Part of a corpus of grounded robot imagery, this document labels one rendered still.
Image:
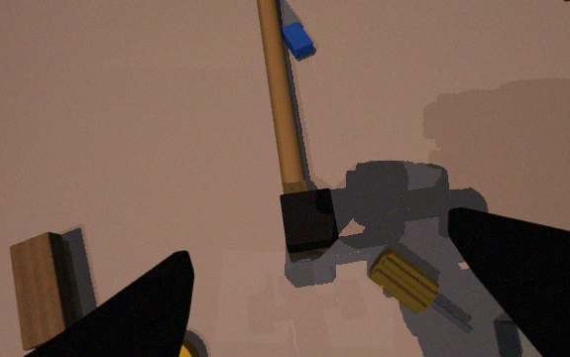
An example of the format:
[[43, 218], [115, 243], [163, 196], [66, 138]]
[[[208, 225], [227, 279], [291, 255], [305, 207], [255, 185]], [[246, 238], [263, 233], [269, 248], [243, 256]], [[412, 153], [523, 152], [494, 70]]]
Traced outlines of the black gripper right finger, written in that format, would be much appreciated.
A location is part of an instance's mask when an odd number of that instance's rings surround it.
[[570, 231], [465, 207], [447, 231], [537, 352], [570, 357]]

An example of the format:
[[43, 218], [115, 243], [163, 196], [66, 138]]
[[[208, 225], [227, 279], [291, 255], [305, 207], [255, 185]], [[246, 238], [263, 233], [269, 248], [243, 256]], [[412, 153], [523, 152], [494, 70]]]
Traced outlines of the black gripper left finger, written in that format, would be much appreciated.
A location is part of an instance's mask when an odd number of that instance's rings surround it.
[[24, 357], [179, 357], [194, 270], [177, 251]]

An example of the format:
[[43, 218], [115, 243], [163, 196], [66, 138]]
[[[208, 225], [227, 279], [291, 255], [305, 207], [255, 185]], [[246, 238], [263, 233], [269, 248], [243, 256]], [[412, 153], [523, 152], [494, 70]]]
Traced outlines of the yellow ring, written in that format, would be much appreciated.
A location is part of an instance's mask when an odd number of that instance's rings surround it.
[[184, 338], [179, 357], [200, 357], [200, 355], [195, 345], [188, 339]]

